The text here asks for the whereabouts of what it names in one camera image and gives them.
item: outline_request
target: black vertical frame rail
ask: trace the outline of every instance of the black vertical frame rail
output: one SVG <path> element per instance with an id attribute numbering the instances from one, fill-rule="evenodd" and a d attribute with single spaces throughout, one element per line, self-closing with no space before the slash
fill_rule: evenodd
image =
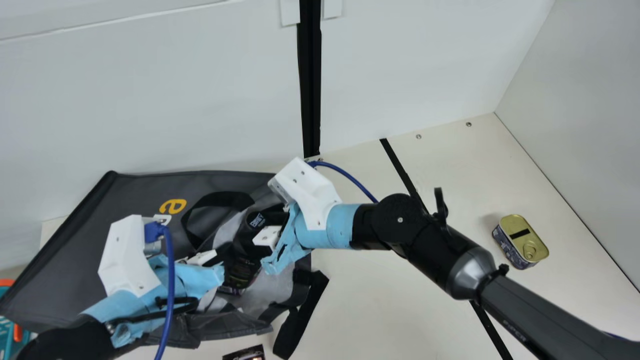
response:
<path id="1" fill-rule="evenodd" d="M 298 72 L 304 157 L 320 155 L 321 0 L 300 0 Z"/>

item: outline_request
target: gray fabric bag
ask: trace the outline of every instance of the gray fabric bag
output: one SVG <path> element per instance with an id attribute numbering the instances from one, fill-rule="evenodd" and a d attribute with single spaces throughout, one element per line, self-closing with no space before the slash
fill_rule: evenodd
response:
<path id="1" fill-rule="evenodd" d="M 176 259 L 196 251 L 235 247 L 249 214 L 282 205 L 267 187 L 273 175 L 108 172 L 0 299 L 0 314 L 33 332 L 77 325 L 78 314 L 106 296 L 97 270 L 109 226 L 131 214 L 168 221 Z M 274 353 L 287 359 L 327 282 L 322 273 L 310 271 L 310 257 L 277 276 L 259 272 L 241 296 L 208 294 L 200 303 L 207 312 L 177 315 L 169 346 L 196 348 L 203 340 L 269 332 L 273 330 L 270 323 L 290 311 L 274 348 Z M 161 331 L 130 349 L 157 344 Z"/>

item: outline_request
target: blue cable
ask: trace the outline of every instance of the blue cable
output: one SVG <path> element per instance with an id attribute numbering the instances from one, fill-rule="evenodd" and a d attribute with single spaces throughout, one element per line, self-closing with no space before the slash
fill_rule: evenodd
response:
<path id="1" fill-rule="evenodd" d="M 360 184 L 360 182 L 357 181 L 355 177 L 351 176 L 351 174 L 349 174 L 345 170 L 335 166 L 334 164 L 325 163 L 323 161 L 309 161 L 307 164 L 310 167 L 328 167 L 328 168 L 334 169 L 335 171 L 344 175 L 344 177 L 346 177 L 347 179 L 351 180 L 351 182 L 354 183 L 357 187 L 359 187 L 360 190 L 362 190 L 362 192 L 364 192 L 364 194 L 369 198 L 369 200 L 371 200 L 371 202 L 376 204 L 378 203 L 378 200 L 376 200 L 376 198 L 373 195 L 371 195 L 371 193 L 367 190 L 367 188 L 365 188 L 363 184 Z"/>
<path id="2" fill-rule="evenodd" d="M 173 305 L 175 300 L 175 262 L 173 259 L 173 243 L 171 242 L 171 236 L 165 237 L 166 244 L 166 258 L 169 268 L 169 294 L 166 298 L 166 317 L 164 318 L 164 327 L 162 330 L 162 338 L 160 339 L 160 345 L 156 352 L 155 360 L 161 360 L 164 354 L 164 349 L 169 341 L 169 330 L 171 329 L 171 321 L 173 318 Z"/>

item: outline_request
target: yellow logo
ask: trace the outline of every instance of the yellow logo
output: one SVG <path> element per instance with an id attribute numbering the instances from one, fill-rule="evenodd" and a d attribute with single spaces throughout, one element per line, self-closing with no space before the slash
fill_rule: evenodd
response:
<path id="1" fill-rule="evenodd" d="M 164 214 L 167 212 L 167 206 L 169 207 L 169 214 L 174 215 L 187 207 L 187 200 L 184 199 L 171 199 L 167 200 L 160 206 L 160 213 Z"/>

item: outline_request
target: white wall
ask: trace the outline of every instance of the white wall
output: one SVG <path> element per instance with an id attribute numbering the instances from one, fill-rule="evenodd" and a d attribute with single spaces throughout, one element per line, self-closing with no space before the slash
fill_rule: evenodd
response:
<path id="1" fill-rule="evenodd" d="M 636 287 L 639 35 L 636 0 L 557 0 L 497 110 Z"/>
<path id="2" fill-rule="evenodd" d="M 553 2 L 344 0 L 321 23 L 321 150 L 493 112 Z"/>
<path id="3" fill-rule="evenodd" d="M 0 39 L 225 0 L 2 0 Z"/>
<path id="4" fill-rule="evenodd" d="M 40 222 L 68 214 L 107 170 L 301 155 L 296 28 L 280 26 L 278 0 L 87 24 L 213 1 L 0 5 L 13 34 L 0 40 L 0 268 L 28 260 Z M 321 150 L 493 111 L 552 3 L 345 0 L 343 17 L 322 22 Z M 75 22 L 25 35 L 57 29 L 42 20 L 58 19 L 51 4 L 72 4 L 55 10 Z"/>
<path id="5" fill-rule="evenodd" d="M 295 27 L 278 0 L 0 41 L 0 268 L 108 170 L 243 168 L 302 155 Z"/>
<path id="6" fill-rule="evenodd" d="M 0 270 L 0 279 L 16 280 L 26 267 L 26 265 L 18 265 L 5 270 Z"/>

